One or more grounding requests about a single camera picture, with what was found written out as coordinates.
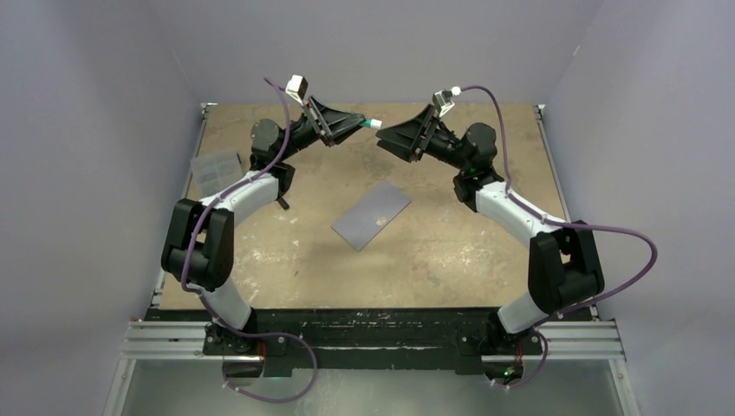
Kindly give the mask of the green white glue stick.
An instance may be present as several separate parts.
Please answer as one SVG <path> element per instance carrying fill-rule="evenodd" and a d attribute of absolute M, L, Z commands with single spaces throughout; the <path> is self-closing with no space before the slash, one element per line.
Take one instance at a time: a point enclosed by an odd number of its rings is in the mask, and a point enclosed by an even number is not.
<path fill-rule="evenodd" d="M 380 130 L 382 126 L 382 121 L 378 119 L 365 119 L 361 126 L 364 128 L 371 128 L 375 130 Z"/>

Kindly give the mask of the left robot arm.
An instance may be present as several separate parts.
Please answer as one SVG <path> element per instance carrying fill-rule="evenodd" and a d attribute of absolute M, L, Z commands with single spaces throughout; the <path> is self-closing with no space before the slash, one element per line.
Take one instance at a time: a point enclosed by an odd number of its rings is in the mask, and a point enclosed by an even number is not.
<path fill-rule="evenodd" d="M 195 295 L 213 323 L 225 329 L 224 342 L 236 354 L 253 351 L 262 333 L 254 309 L 238 293 L 231 272 L 236 228 L 272 203 L 283 209 L 295 168 L 286 159 L 317 141 L 336 146 L 373 124 L 363 114 L 334 109 L 309 97 L 301 115 L 284 126 L 261 119 L 250 130 L 250 170 L 235 183 L 200 200 L 182 198 L 173 207 L 161 254 L 163 271 Z"/>

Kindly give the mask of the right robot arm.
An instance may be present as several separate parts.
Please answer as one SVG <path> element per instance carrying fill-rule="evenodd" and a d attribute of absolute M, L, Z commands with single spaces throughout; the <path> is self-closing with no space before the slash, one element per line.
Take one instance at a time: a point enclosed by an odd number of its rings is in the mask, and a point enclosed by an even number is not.
<path fill-rule="evenodd" d="M 380 148 L 406 162 L 428 155 L 457 168 L 452 183 L 458 201 L 501 225 L 528 250 L 526 292 L 501 307 L 486 330 L 493 350 L 510 351 L 521 333 L 542 319 L 602 292 L 592 232 L 583 222 L 565 224 L 548 216 L 507 187 L 493 165 L 498 154 L 493 127 L 476 122 L 458 137 L 428 105 L 376 136 Z"/>

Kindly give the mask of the grey envelope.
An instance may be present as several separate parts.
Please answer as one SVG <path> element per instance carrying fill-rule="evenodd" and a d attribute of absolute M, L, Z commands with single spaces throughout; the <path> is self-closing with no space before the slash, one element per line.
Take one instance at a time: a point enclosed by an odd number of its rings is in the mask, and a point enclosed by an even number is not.
<path fill-rule="evenodd" d="M 381 181 L 331 225 L 350 247 L 363 250 L 412 200 Z"/>

